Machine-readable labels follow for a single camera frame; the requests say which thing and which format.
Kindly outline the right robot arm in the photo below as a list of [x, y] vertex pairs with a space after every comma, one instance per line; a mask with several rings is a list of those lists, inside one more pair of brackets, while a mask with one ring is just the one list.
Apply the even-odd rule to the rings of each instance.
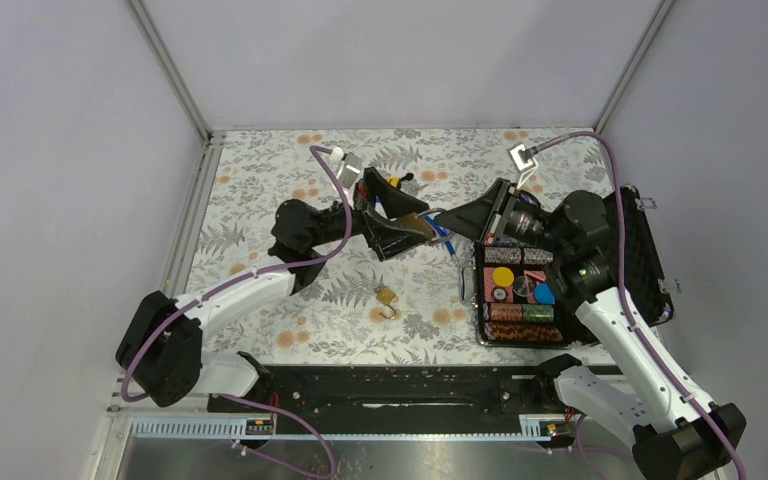
[[625, 394], [572, 356], [559, 356], [545, 362], [548, 375], [533, 386], [539, 407], [557, 412], [568, 406], [597, 422], [630, 448], [647, 479], [701, 479], [727, 464], [744, 479], [736, 447], [745, 416], [693, 381], [634, 306], [626, 289], [620, 195], [615, 206], [611, 223], [604, 199], [578, 190], [547, 212], [498, 180], [436, 221], [479, 243], [505, 235], [550, 251], [545, 272], [556, 301], [598, 339], [634, 390]]

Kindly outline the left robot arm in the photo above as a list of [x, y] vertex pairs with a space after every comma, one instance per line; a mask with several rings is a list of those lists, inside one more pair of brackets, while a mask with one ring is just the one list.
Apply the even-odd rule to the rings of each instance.
[[246, 353], [207, 352], [204, 341], [311, 285], [328, 260], [317, 252], [320, 245], [362, 236], [385, 261], [428, 243], [434, 236], [423, 218], [429, 210], [373, 167], [364, 170], [351, 195], [328, 208], [283, 202], [271, 230], [275, 242], [259, 265], [194, 294], [171, 298], [155, 291], [141, 300], [114, 358], [127, 375], [122, 383], [136, 382], [142, 391], [123, 390], [122, 398], [150, 398], [168, 407], [189, 394], [228, 394], [245, 410], [261, 409], [271, 388], [265, 370]]

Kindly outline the large brass padlock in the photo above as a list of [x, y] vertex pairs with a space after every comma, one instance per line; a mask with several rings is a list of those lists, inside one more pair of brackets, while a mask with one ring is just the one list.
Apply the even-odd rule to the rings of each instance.
[[432, 209], [426, 211], [423, 215], [420, 215], [419, 213], [409, 213], [397, 218], [395, 223], [400, 227], [404, 227], [420, 233], [422, 235], [423, 245], [435, 245], [432, 243], [435, 238], [434, 231], [423, 219], [423, 216], [429, 215], [435, 219], [435, 216], [439, 213], [442, 213], [441, 209]]

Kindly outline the yellow padlock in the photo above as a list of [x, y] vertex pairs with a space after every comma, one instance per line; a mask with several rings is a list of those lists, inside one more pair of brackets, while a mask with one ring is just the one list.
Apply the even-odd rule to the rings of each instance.
[[414, 179], [413, 173], [407, 173], [402, 177], [390, 176], [387, 178], [387, 182], [394, 188], [400, 189], [404, 182], [410, 182]]

